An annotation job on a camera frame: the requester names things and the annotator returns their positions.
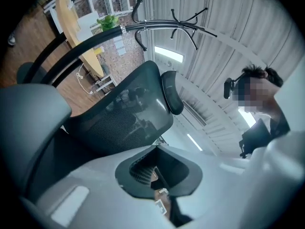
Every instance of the coat rack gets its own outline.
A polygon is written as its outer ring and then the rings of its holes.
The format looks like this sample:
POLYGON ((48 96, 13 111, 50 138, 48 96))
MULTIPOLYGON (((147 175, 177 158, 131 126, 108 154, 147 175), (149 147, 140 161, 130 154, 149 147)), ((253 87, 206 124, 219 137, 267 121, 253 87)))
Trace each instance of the coat rack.
MULTIPOLYGON (((89 39, 83 41, 73 49, 71 49, 68 53, 66 53, 62 58, 60 58, 53 67, 45 74, 43 79, 41 80, 42 84, 52 84, 54 87, 57 87, 60 82, 62 82, 73 70, 75 70, 79 64, 73 63, 71 64, 62 74, 61 71, 66 68, 66 66, 70 63, 72 63, 76 58, 78 58, 80 55, 82 55, 84 52, 88 51, 89 49, 93 48, 96 45, 99 45, 103 42, 106 42, 112 38, 115 38, 117 36, 120 36, 122 34, 125 34, 127 31, 133 31, 137 30, 135 33, 135 39, 138 42, 138 44, 142 47, 144 51, 147 50, 147 48, 141 43, 141 41, 138 38, 138 34, 141 31, 147 31, 147 30, 160 30, 160 29, 173 29, 171 39, 173 39, 175 32, 179 29, 184 31, 187 36, 192 41, 192 44, 194 45, 195 49, 197 50, 198 47, 196 43, 193 40, 193 36, 197 30, 203 31, 205 33, 208 33, 214 37, 217 37, 217 35, 208 32, 205 30, 205 28, 197 26, 198 22, 198 16, 206 11, 208 8, 205 8, 201 10, 199 13, 196 13, 194 16, 190 17, 189 19, 185 21, 179 21, 174 13, 174 10, 172 9, 172 15, 173 20, 151 20, 151 21, 137 21, 135 19, 135 14, 142 3, 142 0, 137 0, 137 3, 132 11, 132 20, 135 22, 134 25, 129 26, 122 26, 119 25, 117 27, 114 27, 108 31, 104 31, 102 33, 96 34, 89 39)), ((66 37, 62 33, 60 36, 55 38, 38 56, 36 61, 33 63, 29 71, 27 72, 27 75, 24 78, 23 83, 30 83, 36 74, 36 72, 39 70, 41 64, 43 61, 61 44, 65 41, 66 37)))

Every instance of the vr headset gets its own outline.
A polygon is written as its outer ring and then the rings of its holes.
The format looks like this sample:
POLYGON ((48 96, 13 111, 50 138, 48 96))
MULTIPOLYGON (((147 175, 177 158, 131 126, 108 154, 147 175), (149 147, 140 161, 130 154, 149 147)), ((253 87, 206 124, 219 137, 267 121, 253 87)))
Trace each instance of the vr headset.
POLYGON ((225 80, 224 82, 224 98, 225 99, 229 99, 232 91, 235 88, 235 82, 237 82, 240 78, 242 78, 245 75, 245 73, 243 73, 242 75, 240 75, 236 80, 232 80, 232 78, 228 78, 225 80))

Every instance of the mesh chair back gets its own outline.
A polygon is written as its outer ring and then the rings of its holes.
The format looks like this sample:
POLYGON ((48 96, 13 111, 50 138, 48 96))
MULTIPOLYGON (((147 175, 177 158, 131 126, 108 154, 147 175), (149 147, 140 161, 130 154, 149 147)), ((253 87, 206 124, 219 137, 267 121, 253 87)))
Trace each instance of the mesh chair back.
POLYGON ((147 61, 64 127, 87 147, 106 156, 151 145, 172 124, 159 69, 147 61))

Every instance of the ceiling light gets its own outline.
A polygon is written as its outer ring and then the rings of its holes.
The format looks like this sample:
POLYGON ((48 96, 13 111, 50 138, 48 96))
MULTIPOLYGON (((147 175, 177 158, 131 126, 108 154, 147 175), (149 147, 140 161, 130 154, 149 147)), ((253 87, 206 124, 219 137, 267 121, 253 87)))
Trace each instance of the ceiling light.
POLYGON ((156 47, 154 48, 154 51, 159 53, 159 54, 162 54, 164 56, 167 56, 171 59, 175 59, 176 61, 182 63, 183 62, 183 55, 181 54, 178 54, 176 52, 173 52, 173 51, 170 51, 170 50, 167 50, 167 49, 164 49, 164 48, 159 48, 159 47, 156 47))
POLYGON ((187 135, 191 141, 196 145, 197 148, 199 148, 200 151, 202 151, 202 148, 199 147, 199 145, 195 142, 195 140, 190 136, 190 134, 187 135))
POLYGON ((245 119, 245 121, 250 127, 252 127, 256 123, 256 120, 254 119, 251 113, 246 113, 242 108, 239 108, 238 112, 242 115, 242 117, 245 119))

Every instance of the potted plant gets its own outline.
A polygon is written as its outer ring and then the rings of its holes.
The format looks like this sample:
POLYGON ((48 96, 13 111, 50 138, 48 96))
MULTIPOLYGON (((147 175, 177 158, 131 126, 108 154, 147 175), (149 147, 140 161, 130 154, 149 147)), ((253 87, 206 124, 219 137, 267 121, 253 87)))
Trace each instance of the potted plant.
POLYGON ((117 26, 119 18, 114 15, 107 15, 104 19, 97 19, 96 22, 100 25, 103 31, 107 31, 117 26))

